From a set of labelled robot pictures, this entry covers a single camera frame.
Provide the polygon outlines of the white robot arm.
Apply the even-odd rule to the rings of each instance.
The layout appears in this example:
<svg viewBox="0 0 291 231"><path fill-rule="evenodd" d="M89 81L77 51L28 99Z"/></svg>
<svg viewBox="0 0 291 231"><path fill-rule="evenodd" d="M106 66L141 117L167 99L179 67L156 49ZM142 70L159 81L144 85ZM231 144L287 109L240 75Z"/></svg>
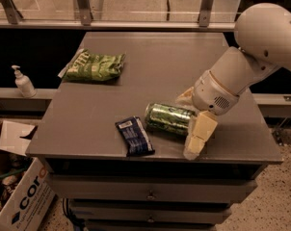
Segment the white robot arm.
<svg viewBox="0 0 291 231"><path fill-rule="evenodd" d="M176 98L198 110L190 118L183 155L196 159L214 133L217 117L226 114L240 95L284 67L291 71L291 12L271 3L246 9L235 22L237 45L228 48L194 85Z"/></svg>

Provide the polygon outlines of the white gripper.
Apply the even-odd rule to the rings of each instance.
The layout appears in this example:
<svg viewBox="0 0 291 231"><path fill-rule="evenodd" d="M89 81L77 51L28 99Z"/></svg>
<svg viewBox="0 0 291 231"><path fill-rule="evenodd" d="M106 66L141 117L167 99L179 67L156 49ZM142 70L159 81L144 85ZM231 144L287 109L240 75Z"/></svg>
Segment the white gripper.
<svg viewBox="0 0 291 231"><path fill-rule="evenodd" d="M217 116L227 113L238 100L239 97L225 90L209 70L198 78L194 87L188 88L176 97L176 104L194 105L198 110L203 111L193 115L189 121L188 136L183 151L187 160L194 160L199 156L218 125Z"/></svg>

